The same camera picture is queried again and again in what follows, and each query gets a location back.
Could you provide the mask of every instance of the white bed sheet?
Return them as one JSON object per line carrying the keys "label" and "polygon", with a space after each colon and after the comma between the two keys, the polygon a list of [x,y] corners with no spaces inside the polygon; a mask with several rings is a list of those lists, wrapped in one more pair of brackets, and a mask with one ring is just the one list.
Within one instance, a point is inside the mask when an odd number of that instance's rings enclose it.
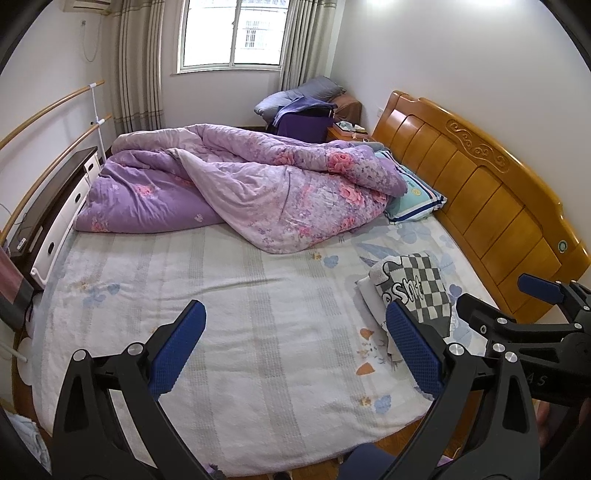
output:
{"label": "white bed sheet", "polygon": [[[207,327],[160,403],[202,463],[229,476],[309,465],[383,438],[430,406],[356,287],[372,262],[426,251],[450,297],[492,299],[434,217],[376,219],[309,250],[264,253],[227,225],[158,235],[73,233],[35,317],[35,410],[51,431],[70,356],[119,353],[172,322],[190,299]],[[455,315],[451,337],[484,341]],[[122,426],[150,462],[120,395]]]}

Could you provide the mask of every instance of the gray pillow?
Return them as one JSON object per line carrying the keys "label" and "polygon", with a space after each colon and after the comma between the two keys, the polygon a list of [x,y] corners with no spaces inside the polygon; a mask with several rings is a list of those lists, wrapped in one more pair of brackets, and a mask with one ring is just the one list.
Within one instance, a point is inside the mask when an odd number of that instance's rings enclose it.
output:
{"label": "gray pillow", "polygon": [[347,91],[322,75],[308,80],[294,90],[299,91],[302,96],[312,97],[317,100],[322,100],[323,102],[328,102]]}
{"label": "gray pillow", "polygon": [[298,88],[269,95],[267,98],[260,101],[255,107],[255,113],[261,115],[265,122],[270,124],[280,107],[289,105],[299,97],[312,97],[327,102],[345,92],[346,90],[344,88],[340,87],[329,78],[319,76],[308,80]]}

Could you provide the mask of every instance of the power cord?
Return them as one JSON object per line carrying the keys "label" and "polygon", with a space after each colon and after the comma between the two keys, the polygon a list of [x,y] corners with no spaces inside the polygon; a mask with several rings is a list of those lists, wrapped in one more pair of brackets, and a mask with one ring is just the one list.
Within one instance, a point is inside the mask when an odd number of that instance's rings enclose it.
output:
{"label": "power cord", "polygon": [[88,55],[86,55],[86,20],[83,20],[82,21],[82,51],[84,52],[84,58],[89,63],[94,62],[94,60],[96,59],[96,55],[99,52],[100,28],[101,28],[102,24],[103,24],[103,15],[101,15],[100,18],[99,18],[98,33],[96,34],[96,48],[95,48],[95,53],[92,56],[92,59],[90,59],[90,58],[88,58]]}

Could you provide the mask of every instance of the wooden bar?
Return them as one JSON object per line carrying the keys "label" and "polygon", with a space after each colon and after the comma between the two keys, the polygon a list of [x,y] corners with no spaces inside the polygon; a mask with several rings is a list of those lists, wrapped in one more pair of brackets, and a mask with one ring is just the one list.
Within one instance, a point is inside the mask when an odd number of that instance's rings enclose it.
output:
{"label": "wooden bar", "polygon": [[[111,114],[107,115],[105,117],[105,120],[109,120],[113,118],[113,116]],[[97,130],[100,127],[100,124],[94,124],[92,125],[86,132],[84,132],[81,136],[79,136],[74,143],[72,143],[68,148],[66,148],[59,157],[57,157],[41,174],[41,176],[35,181],[35,183],[33,184],[33,186],[31,186],[30,189],[28,189],[27,193],[25,194],[25,196],[22,198],[22,200],[19,202],[19,204],[17,205],[17,207],[14,209],[12,215],[10,216],[10,218],[8,219],[6,225],[4,226],[4,230],[2,231],[2,233],[0,233],[0,245],[4,244],[4,241],[6,240],[7,236],[8,236],[8,232],[10,232],[10,229],[12,228],[12,226],[15,224],[15,222],[17,221],[19,215],[21,214],[21,212],[24,210],[24,208],[26,207],[27,203],[29,202],[29,200],[31,200],[31,198],[33,197],[33,194],[35,193],[35,191],[39,188],[39,186],[41,185],[41,183],[43,183],[43,181],[50,175],[50,173],[62,162],[62,160],[64,160],[70,153],[72,153],[72,151],[78,146],[80,145],[80,143],[87,138],[92,132],[94,132],[95,130]]]}
{"label": "wooden bar", "polygon": [[[104,80],[99,80],[98,82],[96,82],[96,86],[103,85],[104,83],[105,83]],[[45,115],[46,113],[51,112],[53,109],[55,109],[55,108],[59,107],[60,105],[66,103],[68,100],[72,100],[73,98],[77,97],[78,95],[81,95],[84,92],[88,92],[89,90],[90,90],[90,86],[89,85],[86,85],[85,87],[82,87],[81,89],[78,89],[77,91],[72,92],[69,95],[66,95],[64,98],[60,98],[59,100],[53,102],[51,105],[46,106],[43,110],[39,110],[35,115],[33,115],[32,117],[30,117],[27,120],[25,120],[18,127],[16,127],[12,132],[10,132],[6,137],[4,137],[2,139],[2,141],[0,141],[0,150],[2,150],[4,147],[6,147],[6,145],[8,145],[8,143],[14,137],[16,137],[23,130],[25,130],[26,127],[28,127],[29,125],[33,124],[35,121],[39,120],[43,115]]]}

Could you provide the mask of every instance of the curtain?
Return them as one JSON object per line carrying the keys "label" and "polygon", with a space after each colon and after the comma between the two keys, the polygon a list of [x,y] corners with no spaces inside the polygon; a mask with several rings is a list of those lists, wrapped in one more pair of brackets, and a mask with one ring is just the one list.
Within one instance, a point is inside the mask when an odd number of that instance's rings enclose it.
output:
{"label": "curtain", "polygon": [[281,67],[281,90],[324,74],[336,0],[291,0]]}
{"label": "curtain", "polygon": [[119,0],[111,35],[117,135],[163,128],[160,48],[164,0]]}

